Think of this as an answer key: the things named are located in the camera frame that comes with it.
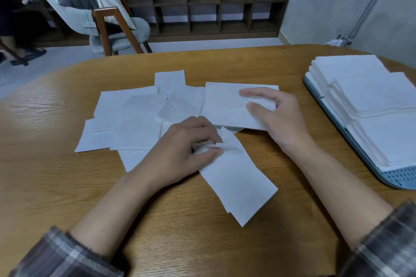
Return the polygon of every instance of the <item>hand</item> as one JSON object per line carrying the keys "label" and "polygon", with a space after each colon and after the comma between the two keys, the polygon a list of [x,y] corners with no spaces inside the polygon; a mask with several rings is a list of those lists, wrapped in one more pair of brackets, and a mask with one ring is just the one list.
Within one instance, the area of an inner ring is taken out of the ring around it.
{"label": "hand", "polygon": [[219,157],[221,149],[192,154],[193,143],[222,142],[216,128],[205,117],[189,117],[172,125],[134,170],[140,170],[155,191],[174,184]]}
{"label": "hand", "polygon": [[247,103],[247,110],[263,122],[269,135],[284,153],[289,155],[298,146],[313,143],[294,95],[265,87],[242,89],[239,93],[245,97],[275,100],[276,110],[273,112],[254,102]]}

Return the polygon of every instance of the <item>napkin pile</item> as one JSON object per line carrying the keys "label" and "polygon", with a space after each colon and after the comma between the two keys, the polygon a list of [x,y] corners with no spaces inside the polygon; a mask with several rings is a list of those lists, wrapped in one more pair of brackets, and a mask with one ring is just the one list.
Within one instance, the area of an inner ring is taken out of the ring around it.
{"label": "napkin pile", "polygon": [[274,110],[274,101],[262,97],[242,97],[247,85],[207,82],[205,87],[185,83],[183,70],[158,72],[150,87],[101,92],[94,118],[85,121],[75,152],[110,148],[118,151],[126,171],[132,170],[159,141],[172,124],[190,116],[205,116],[214,125],[223,143],[195,146],[201,153],[221,148],[224,154],[201,169],[201,175],[219,196],[224,208],[241,226],[274,195],[277,187],[255,166],[234,136],[244,128],[265,130],[246,109],[255,101]]}
{"label": "napkin pile", "polygon": [[416,165],[416,88],[374,55],[316,57],[306,73],[381,171]]}

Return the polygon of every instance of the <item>blue tray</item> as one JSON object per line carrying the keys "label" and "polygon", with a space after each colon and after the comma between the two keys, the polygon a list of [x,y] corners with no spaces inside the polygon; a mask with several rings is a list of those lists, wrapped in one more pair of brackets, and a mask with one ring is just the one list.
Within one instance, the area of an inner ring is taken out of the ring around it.
{"label": "blue tray", "polygon": [[416,166],[409,166],[407,168],[396,169],[396,170],[385,171],[385,172],[380,171],[375,166],[375,164],[371,161],[368,155],[364,152],[364,150],[360,147],[360,145],[351,136],[349,131],[347,131],[341,125],[341,123],[335,118],[335,116],[331,113],[331,111],[326,107],[320,95],[315,90],[313,85],[309,82],[309,80],[305,77],[303,78],[303,82],[306,88],[308,88],[308,90],[312,93],[312,96],[315,98],[315,100],[319,103],[321,108],[325,111],[327,116],[330,118],[330,120],[334,123],[334,125],[338,128],[338,130],[347,140],[347,142],[351,145],[352,148],[354,148],[354,150],[362,159],[362,161],[364,161],[364,163],[368,166],[371,172],[373,172],[380,181],[396,189],[416,190]]}

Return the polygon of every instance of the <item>chair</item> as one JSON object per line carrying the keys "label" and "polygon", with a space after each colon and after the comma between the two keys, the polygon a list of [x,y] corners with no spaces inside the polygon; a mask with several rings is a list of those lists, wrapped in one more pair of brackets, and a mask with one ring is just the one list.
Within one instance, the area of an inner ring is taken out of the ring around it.
{"label": "chair", "polygon": [[[80,34],[89,35],[89,45],[94,53],[103,53],[106,56],[118,55],[119,50],[133,46],[136,53],[143,50],[140,43],[148,53],[152,53],[147,39],[150,36],[150,26],[142,18],[132,16],[125,0],[120,0],[130,15],[136,30],[131,30],[117,7],[100,8],[95,10],[76,9],[60,6],[56,0],[46,0],[65,21],[65,23]],[[108,35],[104,17],[114,16],[123,32]]]}

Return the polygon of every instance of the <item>wooden chair frame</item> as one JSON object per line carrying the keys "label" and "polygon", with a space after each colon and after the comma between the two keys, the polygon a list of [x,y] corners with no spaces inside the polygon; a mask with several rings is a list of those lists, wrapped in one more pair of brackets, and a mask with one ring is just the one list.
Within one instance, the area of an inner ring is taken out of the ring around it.
{"label": "wooden chair frame", "polygon": [[[128,15],[130,17],[133,16],[132,11],[130,10],[126,0],[120,0],[125,7]],[[113,52],[112,48],[110,46],[110,40],[108,38],[107,29],[105,26],[105,17],[113,16],[116,18],[118,24],[120,25],[120,28],[126,34],[126,37],[130,44],[133,46],[134,50],[138,54],[143,54],[143,50],[140,47],[140,44],[138,43],[137,39],[134,37],[132,31],[130,30],[129,26],[127,25],[126,20],[123,18],[120,10],[117,7],[108,7],[108,8],[100,8],[95,9],[92,11],[92,15],[95,18],[98,32],[100,33],[101,43],[103,45],[104,54],[106,56],[112,56],[112,55],[118,55],[118,52]],[[152,53],[152,50],[150,49],[149,44],[147,41],[143,42],[143,46],[146,49],[148,53]]]}
{"label": "wooden chair frame", "polygon": [[2,41],[0,41],[0,48],[4,49],[7,53],[9,53],[10,55],[12,55],[16,60],[20,61],[24,66],[27,66],[29,64],[26,61],[26,59],[21,58],[13,50],[11,50],[10,48],[8,48]]}

